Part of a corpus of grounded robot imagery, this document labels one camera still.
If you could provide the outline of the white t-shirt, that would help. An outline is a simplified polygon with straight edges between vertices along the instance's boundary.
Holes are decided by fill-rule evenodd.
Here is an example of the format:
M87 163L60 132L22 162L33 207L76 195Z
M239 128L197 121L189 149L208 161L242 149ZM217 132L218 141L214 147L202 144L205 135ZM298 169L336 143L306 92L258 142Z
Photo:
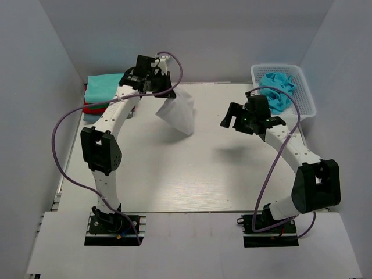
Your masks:
M182 88L175 88L174 99L166 99L155 113L177 131L190 136L195 129L194 98Z

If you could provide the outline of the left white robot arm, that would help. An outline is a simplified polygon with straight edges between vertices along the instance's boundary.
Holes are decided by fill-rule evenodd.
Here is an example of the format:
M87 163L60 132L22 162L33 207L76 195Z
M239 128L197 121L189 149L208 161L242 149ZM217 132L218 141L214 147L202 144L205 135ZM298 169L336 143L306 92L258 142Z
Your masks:
M92 212L103 217L103 225L111 232L120 230L123 225L123 218L115 213L121 209L116 170L123 157L117 137L128 115L143 96L176 98L167 68L169 57L167 52L159 52L155 57L138 56L136 65L120 79L116 93L101 118L80 133L83 159L92 172L98 192L98 201Z

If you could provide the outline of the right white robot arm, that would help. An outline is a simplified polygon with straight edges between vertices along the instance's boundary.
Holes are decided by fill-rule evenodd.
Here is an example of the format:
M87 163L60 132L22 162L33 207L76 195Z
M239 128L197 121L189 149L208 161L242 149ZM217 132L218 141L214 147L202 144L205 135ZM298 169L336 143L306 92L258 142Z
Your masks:
M292 217L340 204L338 163L310 151L282 118L271 115L265 96L250 96L244 105L230 103L220 125L258 135L278 152L276 159L283 158L295 173L288 197L265 205L261 214L254 213L253 232L275 232Z

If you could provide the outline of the folded green t-shirt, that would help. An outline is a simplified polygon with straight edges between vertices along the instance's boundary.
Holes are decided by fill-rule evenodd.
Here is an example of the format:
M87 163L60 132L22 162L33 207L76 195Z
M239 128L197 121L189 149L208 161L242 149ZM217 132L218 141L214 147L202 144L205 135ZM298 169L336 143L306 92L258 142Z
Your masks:
M105 111L106 110L106 108L108 107L110 105L110 103L105 103L105 104L103 104L103 105L92 105L92 106L90 106L90 107L88 107L88 108L85 108L85 110L87 110L87 111L92 111L92 113L94 114L94 113L102 113L103 111Z

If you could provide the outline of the white plastic basket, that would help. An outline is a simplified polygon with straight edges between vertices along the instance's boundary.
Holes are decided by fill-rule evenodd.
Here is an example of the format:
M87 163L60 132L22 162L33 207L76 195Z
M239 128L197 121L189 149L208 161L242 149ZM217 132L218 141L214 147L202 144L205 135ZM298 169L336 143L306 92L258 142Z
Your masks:
M316 107L300 67L288 64L257 64L251 67L254 95L264 95L272 116L290 127L297 119L314 117Z

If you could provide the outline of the folded teal t-shirt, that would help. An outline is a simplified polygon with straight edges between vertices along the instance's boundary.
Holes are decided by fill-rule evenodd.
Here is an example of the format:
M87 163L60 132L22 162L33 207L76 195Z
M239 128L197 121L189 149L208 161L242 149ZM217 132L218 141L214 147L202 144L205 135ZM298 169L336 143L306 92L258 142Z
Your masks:
M123 73L88 76L84 94L86 103L100 103L111 100L117 91Z

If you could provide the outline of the folded red t-shirt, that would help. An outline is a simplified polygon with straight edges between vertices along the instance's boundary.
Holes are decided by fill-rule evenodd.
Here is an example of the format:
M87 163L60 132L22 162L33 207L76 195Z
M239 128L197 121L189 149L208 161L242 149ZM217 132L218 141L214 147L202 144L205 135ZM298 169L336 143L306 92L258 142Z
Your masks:
M93 103L101 103L111 100L116 94L117 87L117 84L103 86L86 84L84 92L84 105L91 105ZM102 114L108 106L108 103L103 105L95 105L89 108L84 108L83 112L86 114L98 115Z

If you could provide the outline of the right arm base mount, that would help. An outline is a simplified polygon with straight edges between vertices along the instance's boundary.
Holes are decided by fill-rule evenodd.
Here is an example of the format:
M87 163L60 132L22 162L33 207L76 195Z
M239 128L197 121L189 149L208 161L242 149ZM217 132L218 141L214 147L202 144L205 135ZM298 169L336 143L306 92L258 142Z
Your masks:
M269 204L263 207L253 222L253 213L237 218L242 226L245 248L298 247L297 229L293 219L274 220Z

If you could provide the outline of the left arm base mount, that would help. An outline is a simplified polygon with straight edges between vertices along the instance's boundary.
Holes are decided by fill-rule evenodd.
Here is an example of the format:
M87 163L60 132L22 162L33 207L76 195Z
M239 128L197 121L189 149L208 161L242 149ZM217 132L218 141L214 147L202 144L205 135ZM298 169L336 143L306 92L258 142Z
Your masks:
M146 215L104 213L92 207L85 233L85 246L139 247L145 236Z

